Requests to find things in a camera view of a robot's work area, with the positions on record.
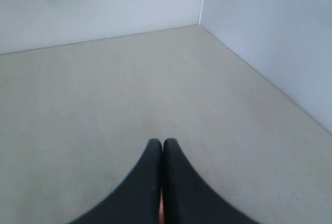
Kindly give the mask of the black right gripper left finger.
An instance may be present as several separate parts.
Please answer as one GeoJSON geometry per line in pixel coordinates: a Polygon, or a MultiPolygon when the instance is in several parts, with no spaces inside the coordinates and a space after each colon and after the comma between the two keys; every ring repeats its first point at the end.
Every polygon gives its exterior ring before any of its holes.
{"type": "Polygon", "coordinates": [[[159,223],[161,165],[161,142],[150,139],[120,185],[72,223],[159,223]]]}

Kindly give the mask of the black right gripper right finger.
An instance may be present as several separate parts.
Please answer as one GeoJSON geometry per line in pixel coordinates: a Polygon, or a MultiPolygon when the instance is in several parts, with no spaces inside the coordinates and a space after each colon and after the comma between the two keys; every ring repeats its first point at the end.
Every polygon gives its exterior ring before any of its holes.
{"type": "Polygon", "coordinates": [[[163,145],[162,175],[165,223],[256,223],[202,179],[174,138],[163,145]]]}

